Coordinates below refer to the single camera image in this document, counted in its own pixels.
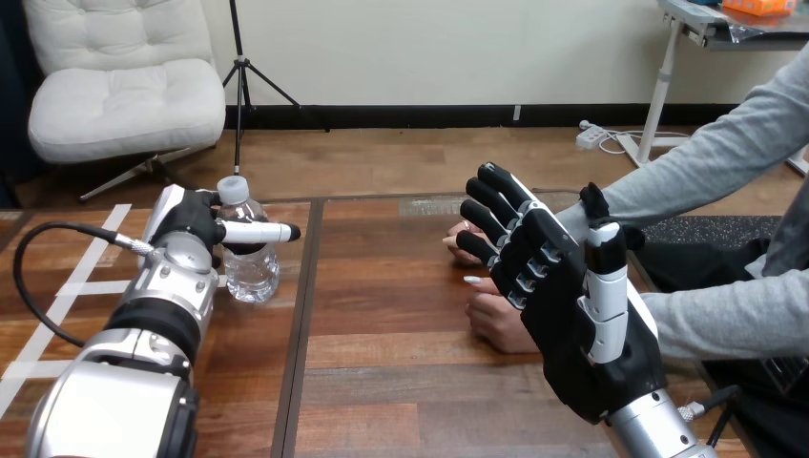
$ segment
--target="white desk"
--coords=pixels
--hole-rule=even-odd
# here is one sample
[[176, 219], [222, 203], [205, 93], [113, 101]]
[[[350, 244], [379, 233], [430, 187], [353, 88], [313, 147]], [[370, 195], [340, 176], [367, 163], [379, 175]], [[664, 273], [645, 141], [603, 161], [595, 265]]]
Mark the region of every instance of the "white desk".
[[[657, 0], [657, 3], [665, 11], [664, 23], [671, 28], [671, 34], [666, 55], [663, 57], [663, 65], [657, 74], [643, 136], [640, 144], [636, 144], [629, 135], [617, 136], [621, 147], [626, 150], [638, 167], [649, 162], [649, 152], [652, 147], [674, 147], [687, 140], [684, 137], [655, 136], [663, 104], [666, 102], [666, 93], [669, 91], [669, 83], [672, 80], [677, 43], [683, 35], [709, 51], [799, 51], [809, 41], [809, 33], [781, 32], [764, 33], [755, 38], [734, 43], [722, 14], [686, 0]], [[805, 149], [801, 149], [796, 152], [788, 162], [806, 175], [809, 172], [809, 163], [803, 158], [804, 151]]]

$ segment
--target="plastic water bottle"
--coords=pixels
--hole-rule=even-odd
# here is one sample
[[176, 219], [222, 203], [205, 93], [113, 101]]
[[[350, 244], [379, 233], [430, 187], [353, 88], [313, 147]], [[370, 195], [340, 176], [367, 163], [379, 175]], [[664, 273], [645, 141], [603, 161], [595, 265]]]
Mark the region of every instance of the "plastic water bottle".
[[[261, 205], [250, 198], [244, 177], [223, 178], [217, 184], [222, 206], [218, 218], [252, 222], [269, 220]], [[279, 265], [272, 243], [222, 244], [230, 294], [243, 302], [265, 302], [279, 285]]]

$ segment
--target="white bottle cap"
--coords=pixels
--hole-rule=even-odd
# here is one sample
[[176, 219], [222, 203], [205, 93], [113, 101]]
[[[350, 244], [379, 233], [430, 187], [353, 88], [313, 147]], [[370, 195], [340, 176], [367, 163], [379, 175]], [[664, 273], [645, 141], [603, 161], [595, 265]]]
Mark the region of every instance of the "white bottle cap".
[[225, 177], [217, 183], [219, 198], [225, 205], [237, 205], [250, 198], [250, 188], [245, 177]]

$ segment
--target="black mat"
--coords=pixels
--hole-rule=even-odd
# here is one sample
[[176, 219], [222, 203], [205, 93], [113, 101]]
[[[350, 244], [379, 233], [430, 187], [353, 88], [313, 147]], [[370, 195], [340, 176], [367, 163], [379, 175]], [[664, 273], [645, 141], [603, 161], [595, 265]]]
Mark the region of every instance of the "black mat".
[[737, 248], [751, 239], [772, 237], [780, 217], [677, 217], [643, 230], [646, 241], [711, 243]]

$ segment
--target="black cable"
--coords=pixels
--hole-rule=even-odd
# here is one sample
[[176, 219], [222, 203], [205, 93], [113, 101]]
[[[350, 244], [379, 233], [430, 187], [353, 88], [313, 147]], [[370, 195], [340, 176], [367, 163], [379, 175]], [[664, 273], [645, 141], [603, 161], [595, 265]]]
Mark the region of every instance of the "black cable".
[[63, 222], [63, 221], [46, 222], [34, 227], [29, 231], [28, 234], [23, 236], [23, 238], [20, 240], [20, 244], [17, 245], [17, 250], [14, 252], [14, 265], [13, 265], [14, 284], [16, 284], [17, 291], [19, 291], [20, 297], [22, 298], [25, 305], [28, 307], [31, 313], [33, 313], [33, 315], [39, 319], [40, 322], [42, 322], [51, 331], [53, 331], [53, 334], [61, 337], [62, 339], [71, 344], [74, 344], [78, 347], [82, 347], [84, 346], [84, 342], [69, 334], [67, 331], [59, 327], [58, 324], [51, 321], [51, 319], [48, 318], [47, 315], [42, 313], [42, 310], [40, 310], [34, 303], [31, 293], [29, 292], [28, 288], [23, 282], [23, 256], [25, 255], [26, 248], [31, 243], [31, 240], [33, 240], [33, 238], [49, 229], [73, 229], [74, 231], [80, 232], [82, 234], [98, 237], [100, 239], [107, 241], [108, 243], [115, 242], [117, 232], [108, 231], [107, 229], [91, 226], [89, 224], [80, 224], [77, 222]]
[[699, 403], [705, 407], [705, 411], [707, 412], [720, 404], [730, 401], [740, 393], [741, 387], [739, 385], [727, 385], [724, 388], [715, 391], [707, 401], [699, 401]]
[[733, 415], [733, 409], [731, 406], [727, 406], [724, 410], [722, 410], [722, 414], [719, 416], [719, 419], [716, 420], [716, 426], [714, 426], [714, 430], [711, 431], [711, 435], [708, 437], [706, 444], [712, 448], [716, 448], [716, 444], [719, 442], [719, 437], [722, 435], [722, 431], [731, 420], [731, 415]]

